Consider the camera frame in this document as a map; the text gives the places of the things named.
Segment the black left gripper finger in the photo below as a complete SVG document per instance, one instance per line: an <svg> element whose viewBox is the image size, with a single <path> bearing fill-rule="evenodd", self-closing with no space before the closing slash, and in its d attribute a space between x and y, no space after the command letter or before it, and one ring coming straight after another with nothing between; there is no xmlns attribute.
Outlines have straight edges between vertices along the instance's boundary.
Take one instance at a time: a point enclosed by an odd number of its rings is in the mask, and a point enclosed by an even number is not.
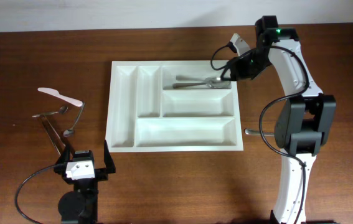
<svg viewBox="0 0 353 224"><path fill-rule="evenodd" d="M104 140L103 145L104 145L104 163L106 165L106 172L107 173L115 173L116 172L115 163L110 155L108 143L106 140Z"/></svg>
<svg viewBox="0 0 353 224"><path fill-rule="evenodd" d="M72 154L71 150L72 146L70 144L66 144L55 165L66 164L70 160L70 156Z"/></svg>

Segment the dark-handled small metal teaspoon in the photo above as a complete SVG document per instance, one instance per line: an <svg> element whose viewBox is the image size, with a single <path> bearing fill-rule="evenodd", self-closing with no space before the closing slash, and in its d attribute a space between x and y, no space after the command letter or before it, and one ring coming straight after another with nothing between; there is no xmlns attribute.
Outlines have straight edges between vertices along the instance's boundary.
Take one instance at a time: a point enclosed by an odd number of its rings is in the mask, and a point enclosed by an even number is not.
<svg viewBox="0 0 353 224"><path fill-rule="evenodd" d="M77 114L77 117L75 118L75 121L74 121L73 125L72 125L70 128L66 129L66 130L63 132L63 137L67 138L67 137L72 136L72 135L75 133L75 127L76 127L76 125L77 125L77 123L78 123L78 121L79 121L79 119L80 119L80 117L81 117L81 115L82 115L82 113L83 113L83 110L84 110L84 108L85 108L85 105L86 105L86 103L83 102L83 103L82 103L82 106L81 106L80 109L79 109L79 112L78 112L78 114Z"/></svg>

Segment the large metal spoon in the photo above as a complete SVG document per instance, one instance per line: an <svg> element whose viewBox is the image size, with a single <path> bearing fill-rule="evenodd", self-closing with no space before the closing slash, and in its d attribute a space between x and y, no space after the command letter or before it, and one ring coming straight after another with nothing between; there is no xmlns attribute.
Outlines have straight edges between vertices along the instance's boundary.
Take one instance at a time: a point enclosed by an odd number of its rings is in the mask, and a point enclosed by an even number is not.
<svg viewBox="0 0 353 224"><path fill-rule="evenodd" d="M186 88L191 86L205 85L209 88L228 88L230 86L230 81L220 81L220 80L207 80L204 82L195 83L175 83L172 85L173 88Z"/></svg>
<svg viewBox="0 0 353 224"><path fill-rule="evenodd" d="M222 80L220 77L190 77L190 76L184 76L184 75L177 75L176 80L178 81L203 81L203 82L208 82L208 81L213 81L213 82L221 82Z"/></svg>

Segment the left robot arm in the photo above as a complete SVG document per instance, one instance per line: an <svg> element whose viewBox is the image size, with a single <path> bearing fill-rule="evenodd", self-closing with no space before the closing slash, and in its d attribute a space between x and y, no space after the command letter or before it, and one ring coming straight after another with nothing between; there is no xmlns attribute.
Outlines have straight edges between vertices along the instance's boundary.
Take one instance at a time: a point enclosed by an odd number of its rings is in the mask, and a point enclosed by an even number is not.
<svg viewBox="0 0 353 224"><path fill-rule="evenodd" d="M96 168L92 151L71 152L71 145L65 145L55 163L54 172L73 190L59 200L58 211L61 223L91 224L98 222L98 183L107 181L111 169Z"/></svg>

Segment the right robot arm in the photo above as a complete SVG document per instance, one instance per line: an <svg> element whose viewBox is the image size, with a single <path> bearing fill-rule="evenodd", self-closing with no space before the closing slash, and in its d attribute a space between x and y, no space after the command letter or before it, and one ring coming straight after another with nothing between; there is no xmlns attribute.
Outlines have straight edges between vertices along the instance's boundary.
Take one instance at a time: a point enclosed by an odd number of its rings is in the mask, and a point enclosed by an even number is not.
<svg viewBox="0 0 353 224"><path fill-rule="evenodd" d="M275 16L255 23L256 46L234 34L228 61L114 61L105 139L110 152L241 151L237 82L274 67L283 109L272 133L281 156L271 223L305 223L311 168L325 145L336 100L313 80L295 29Z"/></svg>

